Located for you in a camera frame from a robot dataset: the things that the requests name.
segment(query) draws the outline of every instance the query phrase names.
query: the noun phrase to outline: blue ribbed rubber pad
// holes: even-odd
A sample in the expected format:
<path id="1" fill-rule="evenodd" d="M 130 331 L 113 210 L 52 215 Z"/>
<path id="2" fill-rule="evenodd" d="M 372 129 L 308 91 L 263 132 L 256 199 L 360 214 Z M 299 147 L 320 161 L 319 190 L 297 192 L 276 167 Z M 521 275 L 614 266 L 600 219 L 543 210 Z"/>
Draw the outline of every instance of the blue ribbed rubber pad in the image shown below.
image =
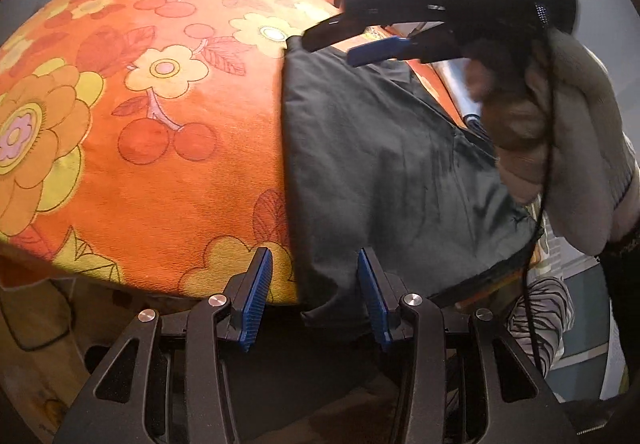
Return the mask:
<path id="1" fill-rule="evenodd" d="M 380 294 L 378 282 L 371 270 L 364 249 L 361 249 L 358 253 L 358 281 L 367 305 L 367 312 L 369 312 L 369 322 L 371 323 L 373 337 L 386 352 L 392 341 L 387 318 L 388 308 L 382 294 Z"/>
<path id="2" fill-rule="evenodd" d="M 360 67 L 367 63 L 382 62 L 390 58 L 397 58 L 402 51 L 411 44 L 411 39 L 390 36 L 375 42 L 369 42 L 347 51 L 347 63 L 352 67 Z"/>
<path id="3" fill-rule="evenodd" d="M 264 313 L 264 306 L 267 303 L 267 295 L 271 285 L 273 274 L 273 255 L 270 250 L 264 252 L 262 262 L 255 273 L 254 283 L 246 300 L 246 305 L 242 311 L 242 330 L 238 343 L 245 352 L 249 351 L 251 345 L 255 343 L 260 328 L 260 321 Z"/>

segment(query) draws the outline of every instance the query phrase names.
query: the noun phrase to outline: orange object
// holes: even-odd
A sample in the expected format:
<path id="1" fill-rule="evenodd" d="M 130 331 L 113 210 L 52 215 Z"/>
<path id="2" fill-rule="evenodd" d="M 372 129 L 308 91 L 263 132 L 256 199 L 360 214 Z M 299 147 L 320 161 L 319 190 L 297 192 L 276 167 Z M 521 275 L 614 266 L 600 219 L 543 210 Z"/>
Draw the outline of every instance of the orange object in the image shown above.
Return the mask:
<path id="1" fill-rule="evenodd" d="M 53 0 L 0 50 L 0 283 L 204 297 L 274 254 L 296 300 L 278 79 L 328 0 Z M 376 28 L 346 47 L 385 34 Z M 455 117 L 429 66 L 420 80 Z"/>

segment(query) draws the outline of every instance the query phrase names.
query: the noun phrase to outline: gray fabric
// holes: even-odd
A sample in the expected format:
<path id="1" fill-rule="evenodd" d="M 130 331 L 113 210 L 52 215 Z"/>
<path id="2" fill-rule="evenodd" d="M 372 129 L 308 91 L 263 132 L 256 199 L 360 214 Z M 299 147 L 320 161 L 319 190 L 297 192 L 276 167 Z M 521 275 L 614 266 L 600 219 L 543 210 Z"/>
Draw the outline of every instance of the gray fabric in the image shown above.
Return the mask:
<path id="1" fill-rule="evenodd" d="M 356 254 L 440 305 L 524 263 L 534 222 L 489 145 L 453 124 L 404 62 L 349 67 L 287 40 L 282 128 L 287 212 L 305 322 L 364 329 Z"/>

